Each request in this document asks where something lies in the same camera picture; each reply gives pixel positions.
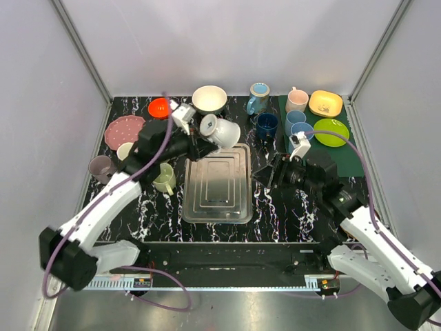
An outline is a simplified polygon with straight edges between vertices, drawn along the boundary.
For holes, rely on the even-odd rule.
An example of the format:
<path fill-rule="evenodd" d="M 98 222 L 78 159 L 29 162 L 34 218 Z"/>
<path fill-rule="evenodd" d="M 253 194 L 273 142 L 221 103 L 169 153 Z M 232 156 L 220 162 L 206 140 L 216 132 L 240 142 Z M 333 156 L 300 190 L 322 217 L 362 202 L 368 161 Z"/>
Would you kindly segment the white grey mug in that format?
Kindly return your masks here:
<path fill-rule="evenodd" d="M 232 148 L 240 139 L 240 127 L 226 119 L 208 114 L 203 117 L 199 126 L 200 134 L 220 148 Z"/>

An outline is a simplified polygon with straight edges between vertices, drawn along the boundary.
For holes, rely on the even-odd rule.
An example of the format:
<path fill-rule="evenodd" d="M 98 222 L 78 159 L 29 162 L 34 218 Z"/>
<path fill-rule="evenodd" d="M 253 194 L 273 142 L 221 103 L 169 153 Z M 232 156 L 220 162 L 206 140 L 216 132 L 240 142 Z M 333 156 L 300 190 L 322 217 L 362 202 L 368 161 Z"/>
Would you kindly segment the light green mug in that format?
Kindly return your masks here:
<path fill-rule="evenodd" d="M 160 164 L 160 174 L 153 181 L 153 185 L 159 192 L 166 193 L 170 196 L 174 194 L 173 189 L 176 187 L 176 176 L 170 164 Z"/>

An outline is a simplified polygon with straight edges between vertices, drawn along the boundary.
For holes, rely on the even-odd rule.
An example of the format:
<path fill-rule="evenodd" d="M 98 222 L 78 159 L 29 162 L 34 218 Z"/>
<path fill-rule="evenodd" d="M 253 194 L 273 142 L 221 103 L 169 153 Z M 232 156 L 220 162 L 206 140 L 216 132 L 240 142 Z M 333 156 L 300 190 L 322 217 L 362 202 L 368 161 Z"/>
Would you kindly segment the navy blue mug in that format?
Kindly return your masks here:
<path fill-rule="evenodd" d="M 274 114 L 262 113 L 256 120 L 256 137 L 266 141 L 276 136 L 278 119 Z"/>

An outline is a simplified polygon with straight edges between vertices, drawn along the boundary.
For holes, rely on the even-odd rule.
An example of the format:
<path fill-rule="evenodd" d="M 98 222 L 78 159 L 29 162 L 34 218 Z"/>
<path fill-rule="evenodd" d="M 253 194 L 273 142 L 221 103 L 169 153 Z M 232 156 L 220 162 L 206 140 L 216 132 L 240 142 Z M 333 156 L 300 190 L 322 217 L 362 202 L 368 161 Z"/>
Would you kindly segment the grey blue mug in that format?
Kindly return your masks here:
<path fill-rule="evenodd" d="M 116 151 L 117 158 L 120 161 L 124 161 L 128 157 L 133 145 L 133 142 L 127 142 L 120 145 Z"/>

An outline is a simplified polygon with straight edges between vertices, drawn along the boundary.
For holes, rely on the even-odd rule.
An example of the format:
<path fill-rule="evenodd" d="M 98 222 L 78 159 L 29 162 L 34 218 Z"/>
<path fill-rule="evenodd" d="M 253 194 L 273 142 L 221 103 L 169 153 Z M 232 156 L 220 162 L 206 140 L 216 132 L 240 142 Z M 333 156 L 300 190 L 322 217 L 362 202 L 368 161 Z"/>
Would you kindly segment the pink lilac mug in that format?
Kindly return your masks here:
<path fill-rule="evenodd" d="M 108 156 L 99 155 L 89 162 L 88 170 L 97 181 L 107 185 L 116 172 L 116 166 Z"/>

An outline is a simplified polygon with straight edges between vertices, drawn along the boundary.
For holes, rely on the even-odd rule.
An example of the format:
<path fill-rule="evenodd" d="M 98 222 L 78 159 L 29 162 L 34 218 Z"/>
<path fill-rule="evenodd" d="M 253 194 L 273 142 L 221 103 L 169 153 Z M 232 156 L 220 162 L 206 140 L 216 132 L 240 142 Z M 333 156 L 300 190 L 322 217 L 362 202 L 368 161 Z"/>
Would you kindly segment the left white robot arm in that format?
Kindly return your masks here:
<path fill-rule="evenodd" d="M 125 267 L 143 272 L 149 263 L 146 245 L 126 238 L 96 246 L 98 237 L 159 176 L 161 163 L 180 156 L 198 161 L 220 148 L 221 141 L 208 135 L 205 126 L 192 128 L 189 134 L 173 130 L 171 122 L 160 132 L 143 128 L 104 189 L 59 229 L 47 227 L 39 235 L 43 285 L 53 276 L 79 291 L 102 272 Z"/>

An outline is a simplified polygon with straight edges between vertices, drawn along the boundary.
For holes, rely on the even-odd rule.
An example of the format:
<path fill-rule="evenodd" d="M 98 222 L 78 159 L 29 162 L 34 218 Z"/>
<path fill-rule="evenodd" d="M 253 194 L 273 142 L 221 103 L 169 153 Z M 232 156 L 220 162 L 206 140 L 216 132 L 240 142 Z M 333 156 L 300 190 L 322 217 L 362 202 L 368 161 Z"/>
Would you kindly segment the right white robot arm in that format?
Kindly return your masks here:
<path fill-rule="evenodd" d="M 418 330 L 440 309 L 440 273 L 406 249 L 377 220 L 362 196 L 343 183 L 336 163 L 326 152 L 305 159 L 276 154 L 253 179 L 266 188 L 295 188 L 314 199 L 321 212 L 355 238 L 374 258 L 357 257 L 335 239 L 321 243 L 313 265 L 349 275 L 377 294 L 392 315 L 409 330 Z"/>

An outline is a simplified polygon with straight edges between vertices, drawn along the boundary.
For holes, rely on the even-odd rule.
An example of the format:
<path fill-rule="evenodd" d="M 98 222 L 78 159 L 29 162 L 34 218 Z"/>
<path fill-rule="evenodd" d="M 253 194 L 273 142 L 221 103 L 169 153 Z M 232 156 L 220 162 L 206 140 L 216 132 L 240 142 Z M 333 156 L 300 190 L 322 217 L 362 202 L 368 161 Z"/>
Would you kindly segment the steel tray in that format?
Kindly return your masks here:
<path fill-rule="evenodd" d="M 251 152 L 238 143 L 186 161 L 182 218 L 188 223 L 245 224 L 252 218 Z"/>

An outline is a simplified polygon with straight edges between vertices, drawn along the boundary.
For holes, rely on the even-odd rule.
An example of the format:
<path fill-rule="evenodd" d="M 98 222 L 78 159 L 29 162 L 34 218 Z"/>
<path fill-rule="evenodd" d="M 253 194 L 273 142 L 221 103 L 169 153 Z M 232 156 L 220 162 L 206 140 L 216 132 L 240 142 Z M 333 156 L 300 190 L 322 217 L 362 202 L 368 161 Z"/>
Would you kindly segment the large white bowl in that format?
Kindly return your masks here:
<path fill-rule="evenodd" d="M 202 114 L 220 114 L 227 103 L 227 93 L 218 86 L 202 86 L 194 91 L 192 103 Z"/>

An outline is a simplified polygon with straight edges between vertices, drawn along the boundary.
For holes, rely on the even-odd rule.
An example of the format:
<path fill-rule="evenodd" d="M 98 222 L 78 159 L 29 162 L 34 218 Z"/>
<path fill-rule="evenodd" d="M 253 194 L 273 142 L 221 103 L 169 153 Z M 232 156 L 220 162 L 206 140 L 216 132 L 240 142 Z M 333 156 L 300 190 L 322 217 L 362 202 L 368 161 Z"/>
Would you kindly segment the blue plastic cup front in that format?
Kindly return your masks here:
<path fill-rule="evenodd" d="M 298 134 L 299 132 L 304 132 L 305 136 L 309 141 L 311 141 L 314 137 L 313 127 L 306 122 L 298 122 L 293 124 L 291 127 L 291 135 Z"/>

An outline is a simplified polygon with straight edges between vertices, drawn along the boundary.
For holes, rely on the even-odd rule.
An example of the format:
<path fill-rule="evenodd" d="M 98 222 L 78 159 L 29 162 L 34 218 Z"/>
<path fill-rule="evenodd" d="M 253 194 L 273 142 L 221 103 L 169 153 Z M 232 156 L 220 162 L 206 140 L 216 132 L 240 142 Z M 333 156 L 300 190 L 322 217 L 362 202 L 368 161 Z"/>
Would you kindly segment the blue plastic cup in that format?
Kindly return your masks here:
<path fill-rule="evenodd" d="M 309 141 L 311 141 L 314 137 L 313 127 L 306 122 L 298 122 L 293 124 L 291 127 L 291 135 L 298 134 L 299 132 L 304 132 L 305 136 Z"/>
<path fill-rule="evenodd" d="M 285 134 L 289 137 L 291 135 L 291 128 L 295 123 L 306 122 L 306 115 L 304 112 L 298 110 L 289 111 L 285 117 Z"/>

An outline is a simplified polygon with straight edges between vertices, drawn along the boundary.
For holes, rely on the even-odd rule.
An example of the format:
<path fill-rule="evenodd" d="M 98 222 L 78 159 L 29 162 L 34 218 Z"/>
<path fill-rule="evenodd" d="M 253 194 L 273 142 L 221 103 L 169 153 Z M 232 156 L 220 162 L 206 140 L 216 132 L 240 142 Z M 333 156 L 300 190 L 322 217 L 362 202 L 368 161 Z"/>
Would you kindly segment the blue plastic cup rear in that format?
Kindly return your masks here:
<path fill-rule="evenodd" d="M 285 134 L 289 137 L 291 135 L 291 128 L 295 123 L 306 122 L 306 115 L 304 112 L 298 110 L 289 111 L 285 117 Z"/>

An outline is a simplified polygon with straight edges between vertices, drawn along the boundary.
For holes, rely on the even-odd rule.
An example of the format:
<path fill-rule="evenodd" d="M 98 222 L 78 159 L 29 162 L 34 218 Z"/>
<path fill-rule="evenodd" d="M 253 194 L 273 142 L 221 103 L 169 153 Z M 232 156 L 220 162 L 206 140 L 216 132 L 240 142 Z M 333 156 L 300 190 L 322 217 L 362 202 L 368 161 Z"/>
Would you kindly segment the pink dotted plate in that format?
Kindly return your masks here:
<path fill-rule="evenodd" d="M 134 143 L 144 126 L 143 117 L 127 115 L 119 117 L 109 124 L 104 132 L 104 141 L 113 151 L 117 151 L 124 143 Z"/>

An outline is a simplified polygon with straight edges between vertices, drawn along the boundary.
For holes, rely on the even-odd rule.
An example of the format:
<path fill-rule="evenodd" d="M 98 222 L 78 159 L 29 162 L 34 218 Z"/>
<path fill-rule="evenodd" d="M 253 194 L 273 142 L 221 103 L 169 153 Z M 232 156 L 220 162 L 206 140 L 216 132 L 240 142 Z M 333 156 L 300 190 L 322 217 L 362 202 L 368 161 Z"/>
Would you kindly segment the pink cup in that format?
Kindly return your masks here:
<path fill-rule="evenodd" d="M 305 91 L 293 87 L 287 95 L 285 111 L 286 113 L 291 111 L 304 112 L 308 103 L 309 95 Z"/>

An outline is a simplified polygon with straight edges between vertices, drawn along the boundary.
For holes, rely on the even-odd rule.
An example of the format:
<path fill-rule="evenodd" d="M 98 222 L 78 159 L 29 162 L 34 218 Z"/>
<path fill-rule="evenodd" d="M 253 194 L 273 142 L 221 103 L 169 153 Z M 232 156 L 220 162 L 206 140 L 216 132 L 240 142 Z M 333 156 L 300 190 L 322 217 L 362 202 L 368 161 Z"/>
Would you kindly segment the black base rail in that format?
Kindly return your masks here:
<path fill-rule="evenodd" d="M 145 243 L 139 267 L 175 276 L 186 288 L 287 288 L 306 275 L 334 276 L 319 243 Z"/>

